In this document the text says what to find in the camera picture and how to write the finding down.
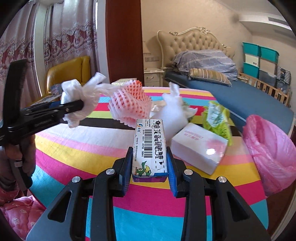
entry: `air conditioner vent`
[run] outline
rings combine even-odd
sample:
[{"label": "air conditioner vent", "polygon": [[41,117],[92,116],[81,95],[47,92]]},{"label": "air conditioner vent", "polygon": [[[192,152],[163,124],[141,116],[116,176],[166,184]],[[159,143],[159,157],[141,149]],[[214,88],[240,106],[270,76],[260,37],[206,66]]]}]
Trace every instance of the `air conditioner vent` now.
[{"label": "air conditioner vent", "polygon": [[286,21],[283,21],[283,20],[280,20],[280,19],[277,19],[277,18],[270,18],[269,17],[268,20],[271,21],[271,22],[280,23],[280,24],[289,26],[289,24]]}]

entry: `blue mattress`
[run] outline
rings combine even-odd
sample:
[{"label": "blue mattress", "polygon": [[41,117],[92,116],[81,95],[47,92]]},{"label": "blue mattress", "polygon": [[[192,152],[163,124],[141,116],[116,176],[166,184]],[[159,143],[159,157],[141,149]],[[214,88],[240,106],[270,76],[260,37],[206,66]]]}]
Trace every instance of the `blue mattress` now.
[{"label": "blue mattress", "polygon": [[242,131],[249,115],[255,114],[274,123],[286,134],[289,133],[294,112],[263,91],[240,80],[232,81],[232,87],[201,80],[189,80],[174,71],[167,72],[165,79],[181,87],[211,92],[217,101],[231,112],[236,127]]}]

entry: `cardboard box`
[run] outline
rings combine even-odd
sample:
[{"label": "cardboard box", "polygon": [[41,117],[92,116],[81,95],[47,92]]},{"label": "cardboard box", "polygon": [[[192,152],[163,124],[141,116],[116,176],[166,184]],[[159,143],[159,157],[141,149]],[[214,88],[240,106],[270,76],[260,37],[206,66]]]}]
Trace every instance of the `cardboard box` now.
[{"label": "cardboard box", "polygon": [[132,177],[134,182],[165,182],[167,179],[166,144],[161,119],[137,119]]},{"label": "cardboard box", "polygon": [[111,85],[119,85],[119,86],[123,86],[124,84],[126,84],[127,82],[131,81],[131,80],[137,80],[137,78],[127,78],[127,79],[119,79],[113,83],[111,83]]},{"label": "cardboard box", "polygon": [[193,123],[172,138],[174,155],[211,175],[227,148],[227,140]]},{"label": "cardboard box", "polygon": [[275,74],[276,63],[268,61],[266,59],[260,59],[260,69],[270,74]]}]

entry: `colorful striped blanket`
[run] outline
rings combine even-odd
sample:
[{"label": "colorful striped blanket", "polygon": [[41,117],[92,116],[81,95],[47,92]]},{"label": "colorful striped blanket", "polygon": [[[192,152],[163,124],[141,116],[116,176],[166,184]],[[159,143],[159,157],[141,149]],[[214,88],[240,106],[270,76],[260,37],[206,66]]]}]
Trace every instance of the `colorful striped blanket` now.
[{"label": "colorful striped blanket", "polygon": [[[153,101],[161,100],[169,88],[144,88]],[[215,98],[207,91],[180,89],[184,101],[198,112],[192,122],[201,124],[203,106]],[[126,155],[133,146],[134,129],[112,119],[108,97],[101,97],[97,108],[77,128],[60,124],[36,135],[36,171],[30,191],[47,207],[72,177],[92,178],[112,167],[113,162]],[[216,179],[225,176],[254,210],[263,225],[268,227],[265,195],[256,166],[231,123],[233,145],[227,148],[216,171],[211,175],[187,164],[203,177]],[[181,238],[185,199],[173,197],[168,181],[164,183],[134,183],[131,181],[125,197],[114,198],[114,218],[118,241],[161,240]],[[86,236],[90,237],[89,201]],[[207,240],[212,240],[212,221],[209,198],[207,204]]]}]

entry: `metal screw head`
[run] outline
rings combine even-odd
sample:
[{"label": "metal screw head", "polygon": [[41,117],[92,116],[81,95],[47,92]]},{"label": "metal screw head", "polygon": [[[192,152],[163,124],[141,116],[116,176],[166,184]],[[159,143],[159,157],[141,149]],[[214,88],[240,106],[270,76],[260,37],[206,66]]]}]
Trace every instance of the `metal screw head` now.
[{"label": "metal screw head", "polygon": [[221,183],[225,183],[225,182],[227,182],[227,179],[226,179],[226,177],[218,177],[218,180],[219,180],[219,182],[221,182]]},{"label": "metal screw head", "polygon": [[188,176],[190,176],[190,175],[192,175],[192,174],[193,174],[193,171],[192,171],[192,170],[190,170],[190,169],[186,169],[186,170],[184,171],[184,173],[185,173],[185,175],[188,175]]},{"label": "metal screw head", "polygon": [[109,168],[108,170],[106,170],[106,174],[107,174],[107,175],[112,175],[112,174],[114,174],[114,173],[115,173],[115,170],[112,169],[112,168]]},{"label": "metal screw head", "polygon": [[78,183],[78,182],[80,182],[80,180],[81,180],[81,178],[78,176],[72,178],[73,183]]}]

